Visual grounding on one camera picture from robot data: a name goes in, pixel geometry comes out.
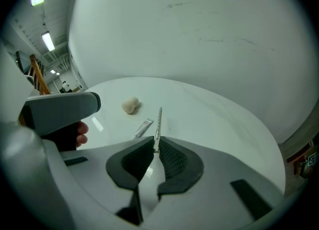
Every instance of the finger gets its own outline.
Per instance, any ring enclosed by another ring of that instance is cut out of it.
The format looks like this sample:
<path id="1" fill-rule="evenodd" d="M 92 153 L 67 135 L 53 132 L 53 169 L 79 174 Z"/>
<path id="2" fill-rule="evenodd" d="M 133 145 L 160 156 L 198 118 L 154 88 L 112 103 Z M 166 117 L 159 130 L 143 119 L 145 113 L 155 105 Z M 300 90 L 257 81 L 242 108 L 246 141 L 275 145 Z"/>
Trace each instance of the finger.
<path id="1" fill-rule="evenodd" d="M 87 126 L 86 123 L 79 122 L 78 124 L 78 133 L 80 134 L 85 134 L 89 131 L 89 127 Z"/>
<path id="2" fill-rule="evenodd" d="M 83 134 L 80 134 L 80 135 L 78 135 L 78 136 L 76 137 L 76 142 L 77 142 L 77 143 L 84 144 L 84 143 L 86 143 L 87 141 L 88 141 L 88 138 L 87 138 L 85 135 L 83 135 Z"/>

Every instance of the hand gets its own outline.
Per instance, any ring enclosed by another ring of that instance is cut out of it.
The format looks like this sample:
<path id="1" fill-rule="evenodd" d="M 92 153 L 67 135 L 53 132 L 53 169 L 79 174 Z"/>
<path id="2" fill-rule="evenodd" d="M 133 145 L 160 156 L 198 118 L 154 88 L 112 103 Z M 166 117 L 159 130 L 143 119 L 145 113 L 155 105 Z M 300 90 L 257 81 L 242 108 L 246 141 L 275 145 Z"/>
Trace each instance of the hand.
<path id="1" fill-rule="evenodd" d="M 87 124 L 83 122 L 79 122 L 78 124 L 78 135 L 76 136 L 76 146 L 80 147 L 82 144 L 86 143 L 88 141 L 88 137 L 86 137 L 84 134 L 86 134 L 89 131 L 89 127 Z"/>

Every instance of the wooden ladder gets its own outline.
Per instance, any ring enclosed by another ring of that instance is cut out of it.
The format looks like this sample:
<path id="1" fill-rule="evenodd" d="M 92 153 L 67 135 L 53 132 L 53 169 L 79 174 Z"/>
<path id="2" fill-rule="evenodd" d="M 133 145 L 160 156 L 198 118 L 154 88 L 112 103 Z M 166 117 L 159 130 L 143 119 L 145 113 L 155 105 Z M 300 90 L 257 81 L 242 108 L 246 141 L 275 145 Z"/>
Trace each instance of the wooden ladder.
<path id="1" fill-rule="evenodd" d="M 35 58 L 35 55 L 30 56 L 31 64 L 28 71 L 28 75 L 33 77 L 34 88 L 40 91 L 40 95 L 50 95 L 50 89 L 43 78 L 43 65 Z"/>

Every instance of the gray plastic part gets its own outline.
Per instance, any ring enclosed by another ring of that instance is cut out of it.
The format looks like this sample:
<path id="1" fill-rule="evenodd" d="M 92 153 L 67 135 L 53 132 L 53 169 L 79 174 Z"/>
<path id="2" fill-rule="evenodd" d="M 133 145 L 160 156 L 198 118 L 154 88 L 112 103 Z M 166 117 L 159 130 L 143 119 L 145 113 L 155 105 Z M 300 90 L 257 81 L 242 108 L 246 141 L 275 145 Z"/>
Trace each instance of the gray plastic part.
<path id="1" fill-rule="evenodd" d="M 118 188 L 106 171 L 106 162 L 115 153 L 147 139 L 149 138 L 142 137 L 101 148 L 60 152 L 62 157 L 61 160 L 63 162 L 63 160 L 65 161 L 81 156 L 87 158 L 88 161 L 68 167 L 72 179 L 74 179 L 87 194 L 97 201 L 97 203 L 108 211 L 116 213 L 120 209 L 129 206 L 133 191 Z M 52 155 L 58 157 L 59 154 L 56 154 L 56 151 L 53 151 L 52 147 L 47 146 L 46 143 L 45 147 L 50 155 L 49 164 L 53 174 L 54 176 L 59 177 L 60 173 L 54 170 L 56 168 L 56 161 L 51 160 Z"/>
<path id="2" fill-rule="evenodd" d="M 0 139 L 1 169 L 26 208 L 53 229 L 75 229 L 51 174 L 41 138 L 29 128 L 1 124 Z"/>
<path id="3" fill-rule="evenodd" d="M 60 153 L 52 141 L 41 140 L 31 129 L 1 125 L 0 130 L 0 163 L 8 183 L 28 210 L 53 229 L 239 229 L 254 220 L 230 185 L 236 180 L 249 183 L 272 208 L 283 200 L 274 184 L 235 157 L 168 138 L 194 151 L 204 172 L 185 193 L 162 195 L 137 227 L 115 215 L 129 205 L 133 192 L 118 188 L 105 165 L 111 155 L 146 138 Z M 88 160 L 69 167 L 64 163 L 81 156 Z"/>
<path id="4" fill-rule="evenodd" d="M 253 217 L 230 185 L 241 179 L 272 208 L 283 200 L 283 194 L 273 183 L 237 158 L 183 140 L 168 139 L 194 151 L 204 163 L 204 172 L 185 193 L 162 195 L 141 228 L 234 230 L 251 224 Z"/>
<path id="5" fill-rule="evenodd" d="M 100 106 L 100 98 L 93 92 L 31 97 L 24 104 L 29 107 L 34 130 L 40 136 L 80 121 Z"/>

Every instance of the white surface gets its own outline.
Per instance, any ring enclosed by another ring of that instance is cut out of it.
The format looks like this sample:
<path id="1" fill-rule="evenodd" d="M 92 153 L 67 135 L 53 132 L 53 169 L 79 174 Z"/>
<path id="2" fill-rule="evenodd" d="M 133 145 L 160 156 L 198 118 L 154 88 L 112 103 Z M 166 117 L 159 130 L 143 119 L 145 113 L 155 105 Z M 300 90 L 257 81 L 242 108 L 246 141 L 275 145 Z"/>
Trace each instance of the white surface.
<path id="1" fill-rule="evenodd" d="M 76 0 L 69 47 L 88 87 L 189 83 L 245 107 L 281 143 L 319 97 L 311 31 L 295 0 Z"/>
<path id="2" fill-rule="evenodd" d="M 130 140 L 145 119 L 157 120 L 162 107 L 161 135 L 233 155 L 284 192 L 285 169 L 276 141 L 253 114 L 238 104 L 205 89 L 159 78 L 117 79 L 88 91 L 100 96 L 101 109 L 83 120 L 89 126 L 88 143 L 79 149 Z M 130 97 L 142 103 L 135 115 L 121 108 Z M 154 135 L 156 126 L 153 123 L 143 136 Z"/>
<path id="3" fill-rule="evenodd" d="M 56 89 L 56 87 L 55 87 L 53 81 L 51 81 L 51 82 L 48 84 L 48 87 L 49 87 L 49 89 L 51 90 L 51 92 L 52 92 L 53 94 L 59 94 L 59 91 Z"/>
<path id="4" fill-rule="evenodd" d="M 0 41 L 0 122 L 17 122 L 24 102 L 34 90 Z"/>
<path id="5" fill-rule="evenodd" d="M 33 89 L 28 97 L 30 98 L 30 97 L 38 97 L 38 96 L 40 96 L 40 91 L 37 89 Z"/>
<path id="6" fill-rule="evenodd" d="M 154 159 L 139 183 L 140 204 L 144 221 L 159 203 L 158 186 L 163 182 L 165 182 L 164 166 L 161 163 L 160 155 L 154 153 Z"/>
<path id="7" fill-rule="evenodd" d="M 75 84 L 80 85 L 82 88 L 87 89 L 87 86 L 84 84 L 83 80 L 80 78 L 76 67 L 73 65 L 72 58 L 70 59 L 71 72 L 75 78 Z"/>
<path id="8" fill-rule="evenodd" d="M 27 4 L 30 8 L 30 0 L 27 0 Z M 24 55 L 28 56 L 27 60 L 30 61 L 29 56 L 34 54 L 37 59 L 39 59 L 44 64 L 48 65 L 48 62 L 41 57 L 41 53 L 35 48 L 35 46 L 30 42 L 26 35 L 19 28 L 18 24 L 15 22 L 14 17 L 8 14 L 7 19 L 2 24 L 1 36 L 9 41 L 16 50 L 22 51 Z"/>

